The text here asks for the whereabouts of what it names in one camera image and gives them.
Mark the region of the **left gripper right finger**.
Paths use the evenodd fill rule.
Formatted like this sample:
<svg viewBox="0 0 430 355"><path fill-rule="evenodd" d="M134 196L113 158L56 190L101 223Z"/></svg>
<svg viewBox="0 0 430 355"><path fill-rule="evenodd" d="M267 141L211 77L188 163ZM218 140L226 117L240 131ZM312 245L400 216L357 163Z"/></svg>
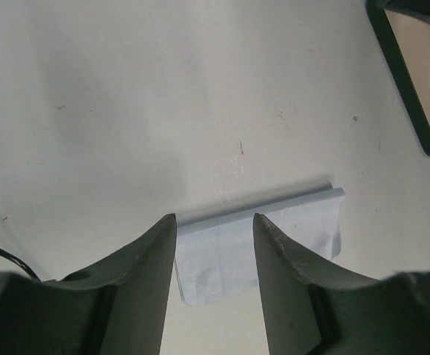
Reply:
<svg viewBox="0 0 430 355"><path fill-rule="evenodd" d="M253 237L271 354L430 354L430 272L366 277L262 214Z"/></svg>

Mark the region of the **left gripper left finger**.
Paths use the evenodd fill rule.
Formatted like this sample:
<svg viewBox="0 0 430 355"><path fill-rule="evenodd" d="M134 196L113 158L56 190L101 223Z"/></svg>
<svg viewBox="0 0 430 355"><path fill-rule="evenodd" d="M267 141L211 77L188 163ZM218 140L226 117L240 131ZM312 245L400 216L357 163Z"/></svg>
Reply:
<svg viewBox="0 0 430 355"><path fill-rule="evenodd" d="M0 272L0 354L158 354L177 221L62 280Z"/></svg>

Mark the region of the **light blue cleaning cloth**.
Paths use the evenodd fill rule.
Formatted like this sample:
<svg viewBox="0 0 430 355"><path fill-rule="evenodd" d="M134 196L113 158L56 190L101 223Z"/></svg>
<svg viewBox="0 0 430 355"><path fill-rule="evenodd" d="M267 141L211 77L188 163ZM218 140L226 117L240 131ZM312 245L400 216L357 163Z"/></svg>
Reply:
<svg viewBox="0 0 430 355"><path fill-rule="evenodd" d="M178 228L175 271L181 299L217 302L258 286L253 218L263 214L294 241L327 260L339 255L342 188L247 207Z"/></svg>

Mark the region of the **black glasses case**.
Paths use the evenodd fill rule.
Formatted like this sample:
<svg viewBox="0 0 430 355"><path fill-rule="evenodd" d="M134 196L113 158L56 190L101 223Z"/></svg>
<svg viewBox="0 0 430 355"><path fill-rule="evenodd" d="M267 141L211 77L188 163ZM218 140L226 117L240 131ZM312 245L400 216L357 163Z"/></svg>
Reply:
<svg viewBox="0 0 430 355"><path fill-rule="evenodd" d="M366 12L416 136L430 157L430 1L367 1Z"/></svg>

